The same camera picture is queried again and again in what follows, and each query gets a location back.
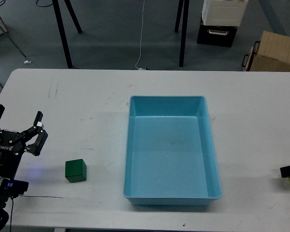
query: white table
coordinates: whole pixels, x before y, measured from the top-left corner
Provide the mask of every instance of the white table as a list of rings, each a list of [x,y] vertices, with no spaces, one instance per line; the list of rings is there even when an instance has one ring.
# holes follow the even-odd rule
[[[132,206],[123,196],[132,95],[204,95],[222,198],[202,206]],[[29,128],[38,110],[49,137],[24,154],[13,225],[175,231],[290,232],[290,73],[190,71],[14,71],[0,103],[2,129]],[[69,183],[65,161],[84,159],[87,181]],[[11,210],[8,202],[6,210]]]

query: white container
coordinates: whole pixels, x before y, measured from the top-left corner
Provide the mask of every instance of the white container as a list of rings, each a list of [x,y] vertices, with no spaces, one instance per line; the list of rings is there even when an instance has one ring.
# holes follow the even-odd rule
[[[202,20],[205,26],[239,27],[248,0],[204,0]]]

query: black drawer unit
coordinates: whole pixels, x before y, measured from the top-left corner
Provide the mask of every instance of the black drawer unit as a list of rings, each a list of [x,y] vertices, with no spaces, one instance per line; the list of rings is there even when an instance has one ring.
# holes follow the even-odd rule
[[[197,43],[222,47],[231,47],[236,32],[237,27],[205,26],[201,19]]]

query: green cube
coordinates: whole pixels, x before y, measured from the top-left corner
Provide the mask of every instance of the green cube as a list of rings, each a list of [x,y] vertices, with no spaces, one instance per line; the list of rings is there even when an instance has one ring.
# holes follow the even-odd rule
[[[87,167],[83,159],[66,161],[65,177],[71,183],[87,180]]]

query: blue bin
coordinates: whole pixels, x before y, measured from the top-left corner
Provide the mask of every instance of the blue bin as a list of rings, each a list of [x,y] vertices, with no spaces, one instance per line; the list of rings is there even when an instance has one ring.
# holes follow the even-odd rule
[[[205,97],[131,97],[124,195],[135,205],[208,205],[221,197]]]

